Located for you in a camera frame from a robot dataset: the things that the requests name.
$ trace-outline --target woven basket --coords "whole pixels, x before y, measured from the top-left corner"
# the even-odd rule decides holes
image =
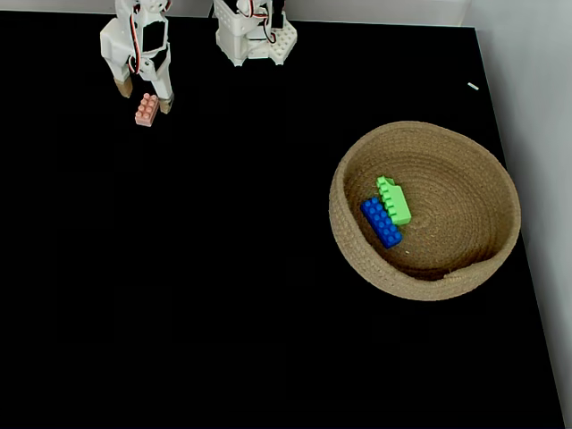
[[[403,188],[412,216],[390,249],[360,210],[379,196],[381,175]],[[368,282],[433,301],[467,293],[499,269],[517,242],[520,204],[509,174],[484,147],[428,123],[395,122],[366,134],[341,160],[330,221],[341,253]]]

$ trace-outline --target basket rim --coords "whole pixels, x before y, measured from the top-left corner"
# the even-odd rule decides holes
[[[383,259],[382,256],[379,255],[375,251],[375,249],[367,242],[363,232],[359,229],[358,222],[356,221],[356,219],[354,218],[354,215],[351,213],[351,211],[349,209],[349,203],[348,203],[348,199],[346,198],[345,188],[344,188],[344,178],[345,178],[346,168],[347,168],[349,162],[351,161],[351,159],[353,158],[353,156],[362,147],[367,145],[373,138],[377,137],[380,134],[386,133],[388,131],[394,131],[394,130],[399,130],[399,129],[435,130],[441,134],[443,134],[443,133],[448,134],[451,137],[453,137],[454,139],[459,139],[463,143],[471,145],[472,147],[474,147],[486,159],[488,159],[489,162],[492,163],[494,168],[496,168],[497,170],[499,170],[501,172],[502,179],[503,179],[502,186],[507,187],[507,189],[509,191],[509,195],[510,195],[510,200],[508,201],[508,204],[512,204],[513,207],[515,208],[515,219],[514,219],[515,222],[512,223],[512,226],[511,226],[510,231],[509,231],[509,235],[508,235],[507,239],[505,240],[505,242],[502,244],[502,247],[499,249],[499,251],[493,257],[486,259],[484,261],[481,261],[481,262],[471,264],[471,265],[464,267],[464,268],[459,268],[458,270],[455,270],[451,273],[445,274],[444,277],[440,280],[427,281],[427,280],[416,279],[415,277],[411,277],[411,276],[401,272],[400,270],[398,270],[397,268],[395,268],[394,266],[389,264],[387,261],[385,261],[385,259]],[[453,297],[456,297],[458,295],[462,295],[464,293],[467,293],[468,291],[470,291],[470,290],[474,289],[476,286],[478,286],[478,284],[473,286],[473,287],[468,287],[465,290],[463,290],[462,288],[460,289],[458,287],[458,283],[460,281],[462,281],[463,279],[466,279],[467,277],[483,277],[484,271],[490,271],[490,273],[486,277],[486,279],[488,279],[488,277],[490,277],[502,265],[502,263],[507,259],[510,252],[512,251],[512,249],[515,247],[515,245],[517,243],[518,235],[520,233],[521,209],[520,209],[520,202],[518,199],[517,189],[516,189],[516,186],[515,186],[513,180],[510,178],[509,173],[503,167],[503,165],[500,163],[500,161],[489,150],[487,150],[485,147],[479,145],[478,143],[476,143],[472,139],[470,139],[470,138],[468,138],[462,134],[459,134],[455,131],[448,130],[448,129],[445,129],[443,127],[440,127],[440,126],[437,126],[437,125],[434,125],[431,123],[427,123],[427,122],[412,122],[412,121],[392,122],[392,123],[382,125],[380,127],[377,127],[374,130],[369,131],[365,136],[363,136],[361,139],[359,139],[348,150],[348,152],[344,155],[344,157],[341,159],[341,161],[338,165],[338,168],[336,169],[336,173],[334,174],[334,178],[333,178],[333,182],[332,182],[332,192],[335,192],[336,190],[338,190],[338,192],[341,192],[341,194],[343,195],[343,198],[340,198],[340,201],[341,201],[340,209],[341,209],[342,217],[345,218],[345,221],[347,222],[347,225],[350,229],[350,232],[352,233],[355,240],[357,240],[357,243],[356,243],[357,246],[359,246],[360,249],[362,249],[366,252],[367,257],[371,257],[372,260],[374,260],[376,268],[380,271],[386,272],[393,280],[395,280],[396,283],[400,283],[401,285],[405,286],[406,288],[409,287],[409,288],[418,289],[421,286],[422,288],[419,288],[419,289],[424,291],[421,293],[421,296],[418,296],[419,294],[415,293],[414,294],[415,297],[412,298],[410,296],[411,294],[407,293],[405,290],[403,290],[403,288],[392,287],[391,285],[390,285],[390,287],[387,287],[387,285],[384,285],[383,290],[388,291],[393,295],[401,296],[402,298],[416,299],[416,300],[438,300],[438,299],[453,298]],[[338,242],[338,245],[341,248],[337,237],[336,237],[336,242]],[[370,279],[366,278],[366,280],[368,280],[374,286],[381,289],[379,286],[374,284]]]

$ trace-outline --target lego brick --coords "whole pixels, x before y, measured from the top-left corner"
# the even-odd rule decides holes
[[[155,116],[157,115],[157,110],[159,109],[159,99],[157,96],[150,96],[145,94],[139,105],[139,109],[135,114],[135,123],[137,125],[143,125],[144,127],[150,127],[153,125]]]
[[[379,198],[364,201],[361,205],[361,211],[385,248],[392,248],[401,243],[403,236],[383,209]]]
[[[377,178],[377,188],[393,224],[405,225],[411,222],[408,202],[401,186],[396,185],[393,179],[381,176]]]

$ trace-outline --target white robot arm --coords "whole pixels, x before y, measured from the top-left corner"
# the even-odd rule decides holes
[[[247,58],[284,64],[298,32],[286,20],[283,0],[214,0],[216,43],[234,65]]]
[[[139,74],[153,84],[164,114],[170,112],[173,101],[169,21],[165,18],[171,3],[171,0],[115,0],[117,18],[101,32],[101,55],[122,95],[130,97],[133,90],[130,74]]]

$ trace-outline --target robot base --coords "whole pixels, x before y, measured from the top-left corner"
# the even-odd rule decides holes
[[[266,39],[248,39],[247,33],[256,28],[256,21],[248,21],[248,18],[233,13],[222,0],[215,0],[214,6],[219,20],[216,44],[235,66],[242,65],[247,58],[270,58],[278,65],[284,64],[298,40],[298,32],[286,20],[285,13],[282,13],[283,28],[273,29],[273,33],[276,35],[276,43],[271,44]]]

